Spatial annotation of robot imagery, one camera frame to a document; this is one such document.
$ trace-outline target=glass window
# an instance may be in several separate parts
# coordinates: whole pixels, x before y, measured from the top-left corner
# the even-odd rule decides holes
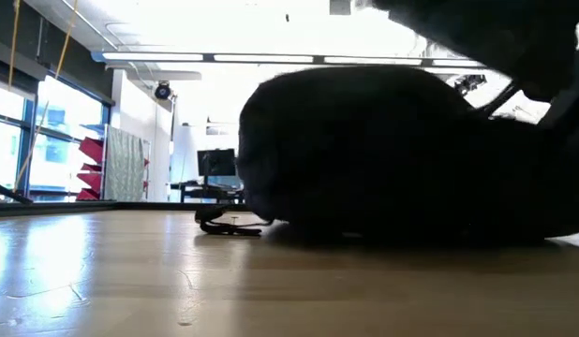
[[[43,127],[83,139],[96,134],[81,125],[102,124],[102,103],[52,77],[39,84],[36,123],[46,109]]]
[[[10,118],[21,120],[25,98],[0,88],[0,114]]]
[[[75,196],[31,196],[34,202],[75,202]]]
[[[84,184],[77,178],[84,162],[79,144],[37,135],[31,164],[30,189],[39,191],[80,192]]]
[[[0,123],[0,184],[6,188],[13,188],[17,179],[20,141],[20,128]]]

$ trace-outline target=security camera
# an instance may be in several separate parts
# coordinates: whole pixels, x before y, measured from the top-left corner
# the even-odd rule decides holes
[[[155,97],[157,99],[166,100],[169,99],[170,96],[171,96],[171,88],[169,86],[169,81],[160,81],[155,90]]]

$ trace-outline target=wooden floor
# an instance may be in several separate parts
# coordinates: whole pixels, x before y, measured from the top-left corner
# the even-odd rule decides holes
[[[1,220],[0,336],[579,336],[579,247],[309,250],[204,237],[188,212]]]

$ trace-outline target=red shelf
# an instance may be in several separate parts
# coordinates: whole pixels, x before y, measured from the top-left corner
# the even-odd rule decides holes
[[[82,191],[77,195],[76,200],[99,200],[100,195],[92,191],[89,188],[83,188]]]
[[[98,195],[100,194],[102,185],[102,175],[100,173],[79,173],[77,177],[87,183]]]
[[[101,171],[102,171],[102,166],[100,166],[100,165],[83,164],[82,170],[84,170],[84,171],[87,170],[87,171],[90,171],[90,172],[101,172]]]
[[[98,164],[102,164],[102,154],[104,150],[104,141],[91,138],[85,138],[80,145],[80,151],[92,158]]]

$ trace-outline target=computer monitor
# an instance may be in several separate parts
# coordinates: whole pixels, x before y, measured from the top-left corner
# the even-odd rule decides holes
[[[235,151],[198,151],[198,173],[200,176],[235,176]]]

